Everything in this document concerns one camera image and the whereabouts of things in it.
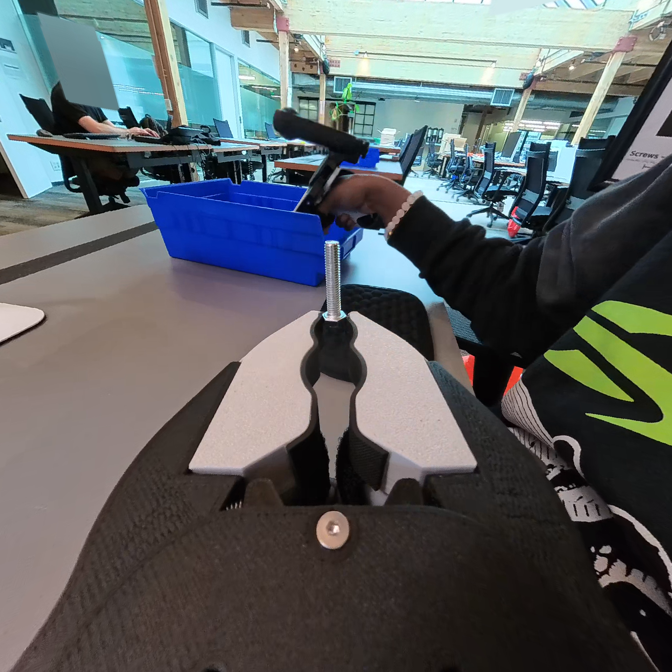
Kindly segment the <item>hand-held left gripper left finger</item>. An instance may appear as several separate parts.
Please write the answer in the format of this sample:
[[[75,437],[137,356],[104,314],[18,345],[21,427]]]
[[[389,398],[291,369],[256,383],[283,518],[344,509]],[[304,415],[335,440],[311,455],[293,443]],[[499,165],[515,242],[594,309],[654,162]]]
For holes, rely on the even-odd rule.
[[[319,379],[312,310],[245,355],[189,469],[200,475],[299,479],[290,451],[316,428]]]

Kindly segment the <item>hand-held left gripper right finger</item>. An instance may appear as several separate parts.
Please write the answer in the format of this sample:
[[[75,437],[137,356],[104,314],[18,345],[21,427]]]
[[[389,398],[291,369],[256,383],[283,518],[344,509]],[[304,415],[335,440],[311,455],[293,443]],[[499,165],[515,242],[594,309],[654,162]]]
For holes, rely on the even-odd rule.
[[[353,328],[350,461],[373,491],[476,471],[470,449],[428,360],[406,340],[358,312]]]

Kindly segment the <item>silver bolt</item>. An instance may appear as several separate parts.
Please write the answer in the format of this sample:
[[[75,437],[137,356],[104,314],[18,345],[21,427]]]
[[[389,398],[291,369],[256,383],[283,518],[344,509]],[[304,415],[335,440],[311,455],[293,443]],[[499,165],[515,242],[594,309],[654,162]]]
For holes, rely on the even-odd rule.
[[[341,306],[341,249],[336,240],[324,243],[325,310],[323,319],[336,323],[345,318]]]

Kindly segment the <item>person's right forearm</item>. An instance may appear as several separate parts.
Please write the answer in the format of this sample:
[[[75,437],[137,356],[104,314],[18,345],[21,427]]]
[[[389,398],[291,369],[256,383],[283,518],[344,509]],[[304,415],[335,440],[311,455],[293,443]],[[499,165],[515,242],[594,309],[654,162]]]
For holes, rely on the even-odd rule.
[[[482,226],[451,219],[422,195],[407,207],[389,229],[389,245],[471,323],[484,346],[527,364],[586,313],[595,232],[586,218],[573,216],[521,245],[488,238]]]

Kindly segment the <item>person's right hand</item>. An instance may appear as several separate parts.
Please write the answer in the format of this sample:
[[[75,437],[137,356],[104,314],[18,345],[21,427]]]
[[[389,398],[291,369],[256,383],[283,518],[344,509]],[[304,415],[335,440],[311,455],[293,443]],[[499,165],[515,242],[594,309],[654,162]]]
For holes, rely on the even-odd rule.
[[[412,193],[380,175],[355,174],[337,178],[318,211],[346,231],[365,215],[378,215],[389,224]]]

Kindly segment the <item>green potted plant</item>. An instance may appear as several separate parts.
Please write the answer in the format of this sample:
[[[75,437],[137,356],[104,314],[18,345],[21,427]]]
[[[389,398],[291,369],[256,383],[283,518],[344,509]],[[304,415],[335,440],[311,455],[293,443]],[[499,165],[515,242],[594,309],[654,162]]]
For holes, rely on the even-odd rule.
[[[354,121],[357,105],[352,99],[352,82],[348,82],[341,98],[335,102],[330,112],[330,121],[333,128],[345,133],[351,133],[351,126]]]

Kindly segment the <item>wooden office desk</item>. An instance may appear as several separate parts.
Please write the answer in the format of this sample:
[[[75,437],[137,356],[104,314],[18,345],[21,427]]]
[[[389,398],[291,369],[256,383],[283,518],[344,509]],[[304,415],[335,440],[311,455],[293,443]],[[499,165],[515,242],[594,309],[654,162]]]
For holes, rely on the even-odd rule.
[[[296,156],[274,161],[273,166],[285,172],[287,184],[292,186],[307,186],[311,177],[326,157],[326,155]],[[399,162],[395,161],[381,160],[373,167],[350,166],[344,163],[341,165],[341,173],[346,175],[379,175],[397,183],[403,181],[403,171]]]
[[[8,139],[41,148],[55,155],[69,157],[89,214],[102,214],[110,209],[101,203],[99,192],[89,171],[87,161],[94,156],[120,157],[131,169],[146,169],[200,164],[208,156],[214,156],[219,163],[243,161],[245,153],[258,151],[258,147],[254,145],[242,145],[230,141],[223,141],[218,146],[203,144],[179,146],[132,139],[69,139],[63,136],[44,137],[37,134],[10,134]]]

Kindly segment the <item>black computer monitor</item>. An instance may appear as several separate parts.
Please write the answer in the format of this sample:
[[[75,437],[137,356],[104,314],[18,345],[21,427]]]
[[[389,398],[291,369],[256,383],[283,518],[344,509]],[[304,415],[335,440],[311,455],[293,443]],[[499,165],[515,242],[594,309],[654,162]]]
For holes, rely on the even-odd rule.
[[[411,172],[416,161],[417,155],[422,151],[428,126],[424,125],[416,129],[410,136],[399,156],[401,170],[400,185],[405,183],[408,174]]]

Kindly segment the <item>person's black printed sweatshirt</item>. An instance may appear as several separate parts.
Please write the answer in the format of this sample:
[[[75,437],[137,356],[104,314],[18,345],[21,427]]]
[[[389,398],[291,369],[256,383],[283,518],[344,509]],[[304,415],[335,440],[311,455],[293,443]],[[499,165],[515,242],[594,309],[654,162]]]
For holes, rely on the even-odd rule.
[[[671,670],[671,157],[516,259],[545,329],[501,403],[649,664]]]

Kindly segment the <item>row of black office chairs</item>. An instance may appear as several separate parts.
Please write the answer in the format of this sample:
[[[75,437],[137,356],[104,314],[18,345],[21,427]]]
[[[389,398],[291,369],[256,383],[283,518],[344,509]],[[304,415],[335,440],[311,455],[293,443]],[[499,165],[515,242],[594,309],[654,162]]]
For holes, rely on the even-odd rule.
[[[451,141],[445,167],[437,169],[442,180],[413,179],[432,203],[457,219],[509,239],[507,225],[514,206],[534,206],[529,232],[517,243],[542,237],[565,223],[579,206],[597,191],[590,189],[603,155],[615,136],[580,139],[578,145],[564,140],[528,141],[522,153],[500,156],[487,143],[482,155],[458,152]]]

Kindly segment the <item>white pad on table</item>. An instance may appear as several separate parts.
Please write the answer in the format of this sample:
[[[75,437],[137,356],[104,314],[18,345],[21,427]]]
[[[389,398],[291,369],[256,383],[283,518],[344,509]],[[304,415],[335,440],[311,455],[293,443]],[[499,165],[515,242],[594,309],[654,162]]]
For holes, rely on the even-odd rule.
[[[37,327],[46,319],[35,307],[1,303],[1,344]]]

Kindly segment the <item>black office chair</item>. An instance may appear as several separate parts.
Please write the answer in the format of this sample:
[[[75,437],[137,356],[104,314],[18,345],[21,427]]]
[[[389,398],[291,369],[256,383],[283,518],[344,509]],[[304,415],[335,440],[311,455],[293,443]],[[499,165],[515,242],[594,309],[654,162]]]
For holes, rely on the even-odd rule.
[[[55,133],[54,116],[44,99],[34,99],[22,94],[20,98],[38,123],[36,137],[44,140],[34,146],[58,157],[64,187],[71,193],[84,196],[91,214],[130,206],[127,191],[139,185],[137,176],[112,180],[107,174],[98,172],[102,163],[111,164],[115,169],[123,169],[121,156],[109,152],[107,147],[95,149],[94,145],[102,141],[64,139]]]

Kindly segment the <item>black-edged instruction sign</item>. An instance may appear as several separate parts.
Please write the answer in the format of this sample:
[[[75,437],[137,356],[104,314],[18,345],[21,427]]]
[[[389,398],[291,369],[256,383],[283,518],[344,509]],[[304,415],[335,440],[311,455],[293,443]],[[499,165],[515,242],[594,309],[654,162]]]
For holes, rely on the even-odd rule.
[[[671,46],[631,113],[605,150],[590,189],[601,190],[655,166],[671,155]]]

